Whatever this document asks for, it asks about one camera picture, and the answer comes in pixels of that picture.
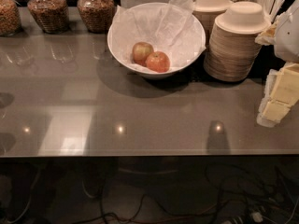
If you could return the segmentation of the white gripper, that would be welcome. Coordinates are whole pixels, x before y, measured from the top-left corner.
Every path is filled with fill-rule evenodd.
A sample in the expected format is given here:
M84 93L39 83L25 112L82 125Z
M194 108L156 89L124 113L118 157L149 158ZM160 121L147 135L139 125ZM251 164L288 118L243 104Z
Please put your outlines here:
M264 97L256 121L266 128L279 124L299 101L299 64L285 63L278 71L271 69L266 77Z

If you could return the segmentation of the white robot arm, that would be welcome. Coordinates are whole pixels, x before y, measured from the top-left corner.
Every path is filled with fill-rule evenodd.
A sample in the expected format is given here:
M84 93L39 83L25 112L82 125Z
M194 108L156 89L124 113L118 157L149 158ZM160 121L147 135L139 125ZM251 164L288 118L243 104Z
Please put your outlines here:
M299 0L257 39L272 43L275 55L286 62L278 71L270 70L258 109L257 123L274 127L299 101Z

